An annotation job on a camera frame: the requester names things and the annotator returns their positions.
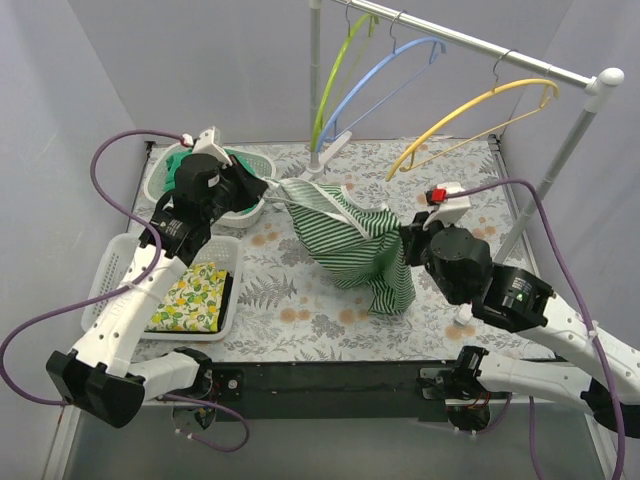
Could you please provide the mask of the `green white striped tank top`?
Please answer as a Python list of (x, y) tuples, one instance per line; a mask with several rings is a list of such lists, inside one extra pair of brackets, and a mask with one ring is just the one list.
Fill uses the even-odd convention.
[(300, 178), (268, 184), (268, 199), (284, 205), (299, 241), (329, 271), (336, 287), (368, 286), (373, 314), (407, 311), (416, 293), (405, 263), (401, 221), (387, 205), (363, 207), (340, 185)]

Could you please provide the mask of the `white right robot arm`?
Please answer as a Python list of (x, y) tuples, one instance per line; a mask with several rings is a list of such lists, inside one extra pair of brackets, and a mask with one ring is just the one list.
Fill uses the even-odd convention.
[(422, 266), (452, 305), (476, 319), (542, 345), (565, 360), (544, 364), (464, 347), (445, 374), (449, 397), (513, 392), (571, 406), (630, 438), (639, 435), (639, 351), (584, 316), (530, 272), (495, 263), (487, 242), (426, 212), (400, 229), (406, 264)]

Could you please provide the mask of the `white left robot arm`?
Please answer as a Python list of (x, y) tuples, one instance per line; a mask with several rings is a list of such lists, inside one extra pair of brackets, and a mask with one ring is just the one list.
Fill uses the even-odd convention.
[(236, 156), (219, 160), (191, 153), (174, 174), (174, 187), (157, 202), (118, 290), (69, 352), (55, 351), (46, 370), (62, 397), (103, 422), (122, 428), (147, 400), (172, 393), (205, 398), (213, 386), (211, 359), (180, 347), (135, 363), (134, 350), (170, 288), (211, 239), (229, 212), (256, 205), (267, 183)]

